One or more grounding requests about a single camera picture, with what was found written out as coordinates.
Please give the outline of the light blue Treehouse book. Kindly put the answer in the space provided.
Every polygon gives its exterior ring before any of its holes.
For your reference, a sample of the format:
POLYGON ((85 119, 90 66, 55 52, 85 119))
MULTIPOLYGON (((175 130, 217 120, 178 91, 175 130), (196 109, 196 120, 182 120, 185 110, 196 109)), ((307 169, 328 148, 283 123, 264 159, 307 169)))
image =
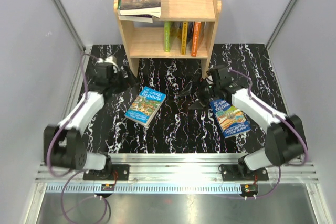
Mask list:
POLYGON ((145 86, 126 111, 125 117, 148 127, 165 99, 164 93, 145 86))

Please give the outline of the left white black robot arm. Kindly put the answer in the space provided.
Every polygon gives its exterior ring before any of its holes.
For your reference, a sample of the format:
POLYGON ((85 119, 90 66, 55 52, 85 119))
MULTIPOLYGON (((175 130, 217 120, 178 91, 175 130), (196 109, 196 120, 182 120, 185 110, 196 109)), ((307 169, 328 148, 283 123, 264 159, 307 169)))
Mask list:
POLYGON ((100 180, 112 177, 109 155, 88 152, 82 137, 92 118, 112 96, 125 92, 136 83, 129 66, 119 67, 114 61, 104 60, 96 64, 92 82, 83 79, 85 91, 75 108, 59 123, 49 124, 44 129, 44 162, 51 175, 61 177, 53 170, 59 167, 68 172, 93 170, 100 180))

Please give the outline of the blue back-cover Treehouse book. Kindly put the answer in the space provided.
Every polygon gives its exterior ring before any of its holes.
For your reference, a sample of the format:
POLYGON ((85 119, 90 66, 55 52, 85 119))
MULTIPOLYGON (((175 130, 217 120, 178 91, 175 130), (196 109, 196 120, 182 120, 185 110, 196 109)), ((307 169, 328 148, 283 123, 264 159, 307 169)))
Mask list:
POLYGON ((185 55, 187 46, 193 35, 194 22, 180 22, 178 38, 181 42, 181 54, 185 55))

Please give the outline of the orange 78-Storey Treehouse book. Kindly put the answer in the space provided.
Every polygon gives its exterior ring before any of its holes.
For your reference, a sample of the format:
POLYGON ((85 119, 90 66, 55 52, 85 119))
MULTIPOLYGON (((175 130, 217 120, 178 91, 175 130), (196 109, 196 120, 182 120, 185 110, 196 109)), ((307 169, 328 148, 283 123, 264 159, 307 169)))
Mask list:
POLYGON ((191 56, 196 57, 204 38, 205 22, 194 22, 191 56))

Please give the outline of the purple 52-Storey Treehouse book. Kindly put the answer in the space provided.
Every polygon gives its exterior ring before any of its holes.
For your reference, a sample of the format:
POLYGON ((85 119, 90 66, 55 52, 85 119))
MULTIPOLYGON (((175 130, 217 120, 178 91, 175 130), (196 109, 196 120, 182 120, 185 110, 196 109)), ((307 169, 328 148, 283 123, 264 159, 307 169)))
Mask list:
POLYGON ((120 21, 153 23, 151 15, 118 15, 120 21))

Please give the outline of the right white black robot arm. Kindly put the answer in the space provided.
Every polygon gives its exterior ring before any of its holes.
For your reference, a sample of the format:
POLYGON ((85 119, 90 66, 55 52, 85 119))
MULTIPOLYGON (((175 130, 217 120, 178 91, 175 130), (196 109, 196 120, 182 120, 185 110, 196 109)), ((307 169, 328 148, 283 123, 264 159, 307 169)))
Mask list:
POLYGON ((233 69, 223 65, 207 71, 207 77, 195 77, 179 93, 190 95, 191 87, 198 86, 195 92, 197 101, 190 105, 191 110, 202 110, 214 99, 222 99, 240 109, 266 133, 263 148, 244 155, 230 172, 236 178, 251 180, 263 168, 283 164, 303 155, 303 163, 308 160, 308 148, 302 120, 297 115, 286 115, 256 97, 252 91, 252 80, 247 84, 233 80, 233 69))

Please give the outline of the blue 91-Storey Treehouse book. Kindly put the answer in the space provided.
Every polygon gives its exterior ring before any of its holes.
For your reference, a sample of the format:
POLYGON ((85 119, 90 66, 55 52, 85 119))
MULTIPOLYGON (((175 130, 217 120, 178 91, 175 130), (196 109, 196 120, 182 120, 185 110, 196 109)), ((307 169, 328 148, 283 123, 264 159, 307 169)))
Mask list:
POLYGON ((224 138, 233 137, 250 131, 250 126, 244 113, 230 105, 225 100, 210 102, 210 107, 216 117, 224 138))

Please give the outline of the green 65-Storey Treehouse book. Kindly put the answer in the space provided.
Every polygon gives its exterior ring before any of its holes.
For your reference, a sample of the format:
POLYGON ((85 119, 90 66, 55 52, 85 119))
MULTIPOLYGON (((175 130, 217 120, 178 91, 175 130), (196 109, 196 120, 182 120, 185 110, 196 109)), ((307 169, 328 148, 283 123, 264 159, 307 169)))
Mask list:
POLYGON ((164 21, 164 51, 170 52, 171 50, 171 21, 164 21))

